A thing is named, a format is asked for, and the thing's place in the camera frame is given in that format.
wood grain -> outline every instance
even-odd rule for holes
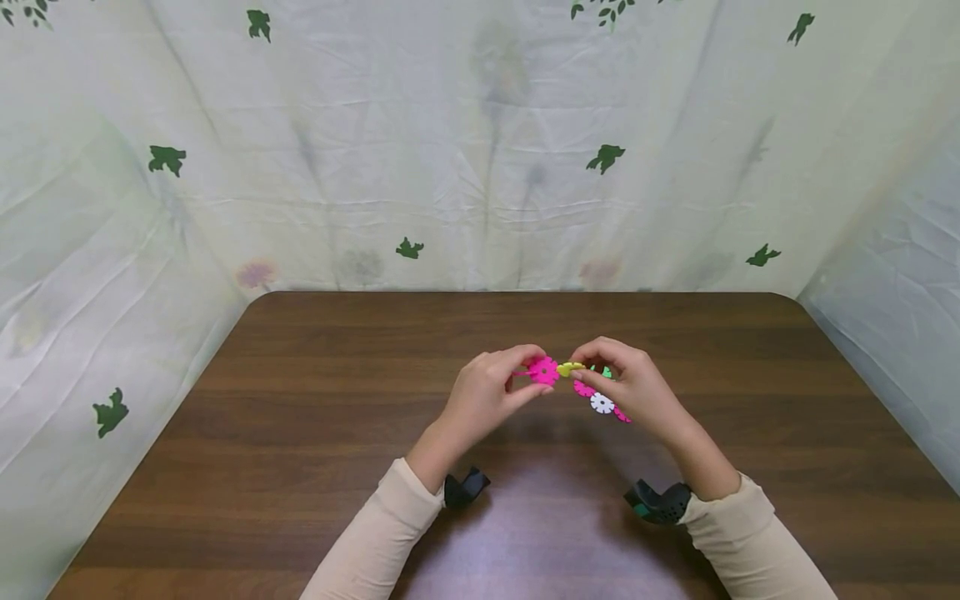
[[[250,306],[54,590],[297,598],[475,354],[646,348],[842,598],[960,598],[960,502],[791,300],[765,294],[274,293]],[[474,448],[394,598],[723,598],[620,494],[677,479],[568,383]]]

long sleeve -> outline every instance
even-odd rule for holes
[[[740,490],[726,498],[692,497],[680,523],[733,600],[836,599],[766,494],[745,475]]]
[[[395,460],[300,600],[387,600],[411,548],[443,504],[443,488],[431,494],[404,459]]]

hand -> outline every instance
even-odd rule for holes
[[[543,349],[532,344],[480,354],[460,369],[437,423],[461,440],[467,451],[521,406],[553,392],[540,383],[512,391],[514,371],[543,356]]]
[[[444,411],[407,454],[407,464],[428,490],[436,493],[460,456],[521,406],[553,392],[539,383],[513,391],[514,371],[542,356],[539,346],[514,346],[483,352],[460,369]]]
[[[661,443],[679,439],[695,425],[650,355],[643,350],[599,337],[577,348],[570,362],[595,367],[596,371],[577,370],[571,376],[613,400],[621,411]],[[618,372],[618,379],[604,377],[601,374],[604,367]]]

black wrist strap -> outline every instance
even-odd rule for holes
[[[462,509],[468,506],[490,484],[490,479],[479,468],[470,467],[463,481],[457,481],[453,475],[444,480],[444,504],[448,509]]]
[[[675,483],[664,493],[656,493],[642,479],[623,494],[634,512],[643,520],[658,525],[676,525],[686,513],[692,492],[684,483]]]

fabric backdrop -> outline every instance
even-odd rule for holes
[[[0,16],[5,599],[54,584],[258,295],[796,297],[960,89],[954,0]]]

